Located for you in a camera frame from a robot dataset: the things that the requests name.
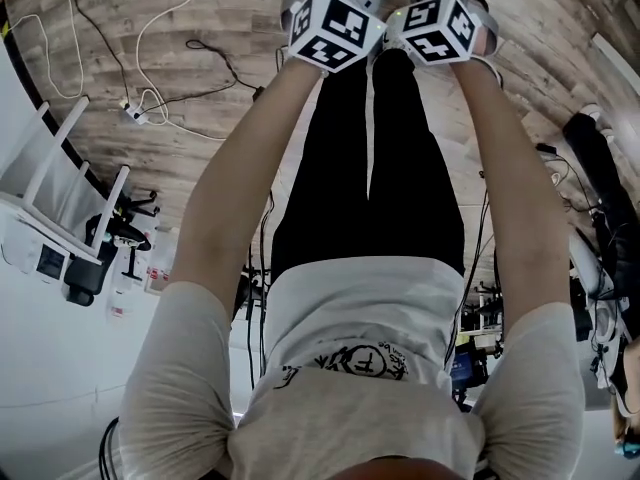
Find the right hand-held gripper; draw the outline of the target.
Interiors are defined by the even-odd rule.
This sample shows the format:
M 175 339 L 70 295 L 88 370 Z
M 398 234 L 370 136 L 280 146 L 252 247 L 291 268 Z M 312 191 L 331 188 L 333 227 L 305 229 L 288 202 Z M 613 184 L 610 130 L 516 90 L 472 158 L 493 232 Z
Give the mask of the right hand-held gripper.
M 499 39 L 486 0 L 409 0 L 389 15 L 388 30 L 425 66 L 490 57 Z

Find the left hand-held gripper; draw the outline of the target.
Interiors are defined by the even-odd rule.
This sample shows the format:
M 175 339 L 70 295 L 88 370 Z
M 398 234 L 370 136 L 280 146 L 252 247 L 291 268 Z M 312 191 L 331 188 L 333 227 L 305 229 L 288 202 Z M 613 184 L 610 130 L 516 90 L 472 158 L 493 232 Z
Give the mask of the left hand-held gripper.
M 328 73 L 366 58 L 387 25 L 377 12 L 382 0 L 283 0 L 281 26 L 287 53 Z

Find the person's right forearm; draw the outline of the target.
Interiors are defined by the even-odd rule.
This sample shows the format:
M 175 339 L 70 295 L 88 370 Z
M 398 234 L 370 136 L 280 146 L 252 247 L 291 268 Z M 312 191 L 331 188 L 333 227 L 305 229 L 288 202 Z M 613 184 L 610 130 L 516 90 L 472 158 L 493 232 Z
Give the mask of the person's right forearm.
M 510 330 L 543 305 L 570 302 L 570 226 L 549 172 L 494 74 L 478 60 L 452 70 L 476 132 Z

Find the person's left forearm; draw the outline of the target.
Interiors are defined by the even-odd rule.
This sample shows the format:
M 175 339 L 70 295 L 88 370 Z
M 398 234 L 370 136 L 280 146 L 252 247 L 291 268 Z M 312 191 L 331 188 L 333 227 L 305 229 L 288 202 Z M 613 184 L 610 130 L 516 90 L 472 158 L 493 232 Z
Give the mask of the person's left forearm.
M 188 200 L 170 281 L 206 288 L 228 317 L 284 152 L 320 76 L 311 64 L 287 60 L 218 148 Z

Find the another person's forearm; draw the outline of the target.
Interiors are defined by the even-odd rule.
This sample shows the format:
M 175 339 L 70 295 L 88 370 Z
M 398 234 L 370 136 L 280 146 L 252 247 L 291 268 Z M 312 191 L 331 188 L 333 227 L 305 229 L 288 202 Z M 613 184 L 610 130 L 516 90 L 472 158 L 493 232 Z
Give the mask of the another person's forearm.
M 640 458 L 640 336 L 622 355 L 626 389 L 611 398 L 616 453 L 628 460 Z

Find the person's black trousers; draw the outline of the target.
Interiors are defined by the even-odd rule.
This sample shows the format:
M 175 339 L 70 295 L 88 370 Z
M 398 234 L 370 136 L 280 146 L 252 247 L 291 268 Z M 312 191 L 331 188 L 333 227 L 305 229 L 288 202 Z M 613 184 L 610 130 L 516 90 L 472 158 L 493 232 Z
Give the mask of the person's black trousers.
M 414 70 L 392 48 L 323 81 L 274 234 L 274 278 L 312 262 L 384 256 L 464 273 L 464 224 Z

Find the white power strip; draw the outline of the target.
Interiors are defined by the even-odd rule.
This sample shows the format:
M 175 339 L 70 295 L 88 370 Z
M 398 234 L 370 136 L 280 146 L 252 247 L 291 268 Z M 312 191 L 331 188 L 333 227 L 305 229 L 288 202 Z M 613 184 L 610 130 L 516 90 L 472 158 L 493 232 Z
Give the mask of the white power strip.
M 122 110 L 138 125 L 149 122 L 149 116 L 143 112 L 142 105 L 134 105 L 126 100 L 120 102 Z

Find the black metal rack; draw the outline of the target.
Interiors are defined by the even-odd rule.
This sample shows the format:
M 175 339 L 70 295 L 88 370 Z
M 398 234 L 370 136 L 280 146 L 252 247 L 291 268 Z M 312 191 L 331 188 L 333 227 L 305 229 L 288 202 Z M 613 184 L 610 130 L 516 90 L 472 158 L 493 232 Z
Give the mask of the black metal rack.
M 504 301 L 497 266 L 494 284 L 486 286 L 481 281 L 474 291 L 478 303 L 463 307 L 450 372 L 452 398 L 464 413 L 475 404 L 467 399 L 468 391 L 484 386 L 489 379 L 488 358 L 498 360 L 504 351 Z

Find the pile of clear plastic bottles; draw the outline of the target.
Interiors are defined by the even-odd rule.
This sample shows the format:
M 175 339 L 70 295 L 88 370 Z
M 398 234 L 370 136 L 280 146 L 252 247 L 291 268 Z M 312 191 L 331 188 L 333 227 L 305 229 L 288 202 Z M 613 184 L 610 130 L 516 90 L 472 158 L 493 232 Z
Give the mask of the pile of clear plastic bottles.
M 124 249 L 116 256 L 107 317 L 111 321 L 130 319 L 153 309 L 168 285 L 175 255 L 176 236 L 150 227 L 145 232 L 150 249 Z

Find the white side table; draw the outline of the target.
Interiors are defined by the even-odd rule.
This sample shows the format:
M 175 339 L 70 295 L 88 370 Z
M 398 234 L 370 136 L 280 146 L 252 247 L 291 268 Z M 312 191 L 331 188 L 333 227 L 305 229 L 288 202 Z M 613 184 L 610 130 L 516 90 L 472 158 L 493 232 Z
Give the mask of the white side table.
M 58 131 L 53 135 L 52 142 L 45 147 L 43 159 L 36 165 L 33 173 L 28 176 L 28 183 L 24 194 L 17 196 L 0 191 L 0 205 L 11 209 L 21 222 L 43 234 L 68 253 L 89 261 L 90 263 L 101 264 L 102 261 L 98 259 L 99 250 L 106 234 L 107 225 L 113 215 L 116 202 L 130 172 L 130 168 L 127 165 L 122 166 L 117 174 L 108 198 L 101 210 L 101 217 L 90 245 L 86 245 L 82 240 L 75 237 L 70 231 L 61 226 L 60 222 L 56 219 L 47 217 L 35 205 L 36 196 L 48 171 L 54 165 L 56 157 L 62 152 L 64 140 L 88 105 L 89 98 L 86 95 L 78 99 L 60 125 Z

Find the black office chair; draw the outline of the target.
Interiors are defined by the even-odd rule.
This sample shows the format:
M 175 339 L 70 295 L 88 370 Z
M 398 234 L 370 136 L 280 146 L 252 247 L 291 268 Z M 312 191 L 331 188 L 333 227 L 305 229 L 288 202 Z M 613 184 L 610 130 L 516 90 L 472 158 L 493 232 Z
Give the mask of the black office chair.
M 143 209 L 143 206 L 154 203 L 156 198 L 156 191 L 151 191 L 148 198 L 137 201 L 126 196 L 118 198 L 100 241 L 99 263 L 71 257 L 64 276 L 64 283 L 69 287 L 67 301 L 83 307 L 92 305 L 95 296 L 101 293 L 106 274 L 120 249 L 129 250 L 129 267 L 124 276 L 141 281 L 140 277 L 134 275 L 135 255 L 138 251 L 149 251 L 152 246 L 149 238 L 132 222 L 136 214 L 156 217 L 159 206 L 152 211 Z

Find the person's grey t-shirt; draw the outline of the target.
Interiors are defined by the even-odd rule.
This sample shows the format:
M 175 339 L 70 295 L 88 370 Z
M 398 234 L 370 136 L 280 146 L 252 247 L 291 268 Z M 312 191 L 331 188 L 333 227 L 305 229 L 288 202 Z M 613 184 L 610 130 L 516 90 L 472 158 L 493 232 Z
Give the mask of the person's grey t-shirt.
M 120 414 L 126 480 L 325 480 L 386 456 L 464 478 L 569 480 L 584 388 L 572 309 L 539 307 L 463 413 L 445 367 L 463 290 L 424 258 L 344 258 L 283 273 L 267 304 L 268 365 L 240 420 L 230 400 L 230 323 L 205 288 L 162 293 Z

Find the white appliance with black screen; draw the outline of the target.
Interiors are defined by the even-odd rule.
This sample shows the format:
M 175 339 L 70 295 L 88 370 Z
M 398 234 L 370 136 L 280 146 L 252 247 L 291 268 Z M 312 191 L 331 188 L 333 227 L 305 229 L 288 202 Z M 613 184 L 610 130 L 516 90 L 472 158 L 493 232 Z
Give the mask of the white appliance with black screen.
M 0 200 L 0 259 L 24 275 L 61 286 L 70 252 L 40 222 Z

